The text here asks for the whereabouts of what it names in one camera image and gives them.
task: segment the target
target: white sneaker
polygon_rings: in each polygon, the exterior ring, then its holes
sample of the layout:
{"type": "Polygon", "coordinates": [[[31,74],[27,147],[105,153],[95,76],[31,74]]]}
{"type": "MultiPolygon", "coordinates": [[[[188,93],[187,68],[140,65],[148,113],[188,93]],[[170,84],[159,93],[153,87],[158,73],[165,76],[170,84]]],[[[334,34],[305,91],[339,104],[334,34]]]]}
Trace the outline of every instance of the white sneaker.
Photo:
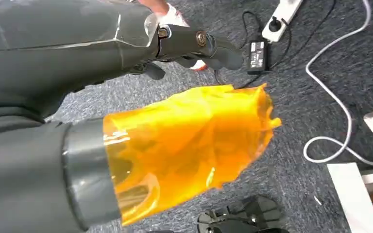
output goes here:
{"type": "MultiPolygon", "coordinates": [[[[181,27],[189,27],[188,23],[184,20],[182,17],[182,14],[176,10],[175,7],[173,7],[171,4],[168,3],[168,6],[170,7],[168,13],[165,16],[161,16],[159,18],[159,24],[160,25],[177,25],[181,27]]],[[[190,69],[195,71],[205,70],[208,68],[208,66],[203,62],[202,60],[198,60],[193,67],[190,69]]]]}

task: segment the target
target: amber plastic sleeve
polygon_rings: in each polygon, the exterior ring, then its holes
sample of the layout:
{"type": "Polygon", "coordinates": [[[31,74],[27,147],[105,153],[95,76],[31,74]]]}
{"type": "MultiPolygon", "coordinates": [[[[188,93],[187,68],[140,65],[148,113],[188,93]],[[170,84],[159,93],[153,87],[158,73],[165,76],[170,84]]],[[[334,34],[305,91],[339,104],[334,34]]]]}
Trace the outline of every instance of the amber plastic sleeve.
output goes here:
{"type": "Polygon", "coordinates": [[[107,115],[104,144],[123,225],[237,178],[265,150],[272,102],[264,87],[198,87],[107,115]]]}

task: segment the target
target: power strip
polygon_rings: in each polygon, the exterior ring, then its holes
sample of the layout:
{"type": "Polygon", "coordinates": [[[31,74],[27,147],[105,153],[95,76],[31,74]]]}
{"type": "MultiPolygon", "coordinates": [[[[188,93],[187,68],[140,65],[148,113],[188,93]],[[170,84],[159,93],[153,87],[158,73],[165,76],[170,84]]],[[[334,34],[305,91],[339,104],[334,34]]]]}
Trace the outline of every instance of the power strip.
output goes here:
{"type": "Polygon", "coordinates": [[[297,13],[298,8],[300,8],[302,2],[303,0],[281,0],[274,14],[271,16],[270,20],[262,31],[262,36],[269,41],[278,42],[287,27],[281,22],[281,28],[276,32],[271,32],[269,25],[272,21],[272,17],[276,17],[279,21],[284,19],[289,24],[294,15],[297,13]]]}

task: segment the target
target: power adapter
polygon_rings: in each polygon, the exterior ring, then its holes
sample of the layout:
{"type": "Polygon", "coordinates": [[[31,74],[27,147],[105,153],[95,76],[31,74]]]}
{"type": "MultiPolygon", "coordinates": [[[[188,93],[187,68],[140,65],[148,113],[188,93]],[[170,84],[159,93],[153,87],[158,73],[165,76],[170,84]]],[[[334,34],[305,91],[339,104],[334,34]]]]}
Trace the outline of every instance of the power adapter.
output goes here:
{"type": "Polygon", "coordinates": [[[247,73],[250,75],[261,74],[267,70],[268,43],[258,37],[249,43],[247,73]]]}

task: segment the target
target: gray tube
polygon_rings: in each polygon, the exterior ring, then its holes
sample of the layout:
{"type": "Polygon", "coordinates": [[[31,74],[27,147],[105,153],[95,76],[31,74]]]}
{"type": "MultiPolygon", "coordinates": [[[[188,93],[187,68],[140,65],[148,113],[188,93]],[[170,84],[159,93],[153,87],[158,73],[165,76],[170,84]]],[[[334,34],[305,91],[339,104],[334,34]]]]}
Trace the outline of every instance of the gray tube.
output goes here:
{"type": "Polygon", "coordinates": [[[64,146],[64,168],[72,207],[84,228],[120,218],[103,144],[103,121],[72,126],[64,146]]]}

